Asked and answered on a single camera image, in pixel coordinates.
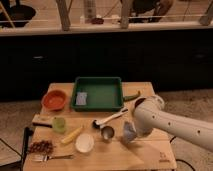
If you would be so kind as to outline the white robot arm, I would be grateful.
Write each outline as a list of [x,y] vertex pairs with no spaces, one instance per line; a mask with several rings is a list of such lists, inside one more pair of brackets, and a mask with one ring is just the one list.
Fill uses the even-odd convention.
[[164,112],[164,107],[165,102],[158,95],[135,102],[133,122],[139,137],[146,137],[157,128],[213,152],[213,123]]

